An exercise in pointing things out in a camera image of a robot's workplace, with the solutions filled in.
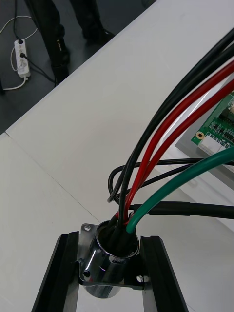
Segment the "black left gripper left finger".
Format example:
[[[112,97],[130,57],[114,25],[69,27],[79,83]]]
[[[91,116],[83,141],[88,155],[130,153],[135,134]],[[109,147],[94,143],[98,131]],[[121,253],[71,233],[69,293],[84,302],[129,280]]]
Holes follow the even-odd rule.
[[[33,312],[75,312],[78,301],[79,232],[62,234],[32,307]]]

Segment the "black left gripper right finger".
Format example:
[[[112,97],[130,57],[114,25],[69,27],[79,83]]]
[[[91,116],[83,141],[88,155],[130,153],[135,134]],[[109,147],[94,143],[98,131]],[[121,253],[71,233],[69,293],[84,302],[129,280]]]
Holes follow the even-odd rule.
[[[143,262],[145,312],[187,312],[188,308],[159,236],[141,237],[140,256]]]

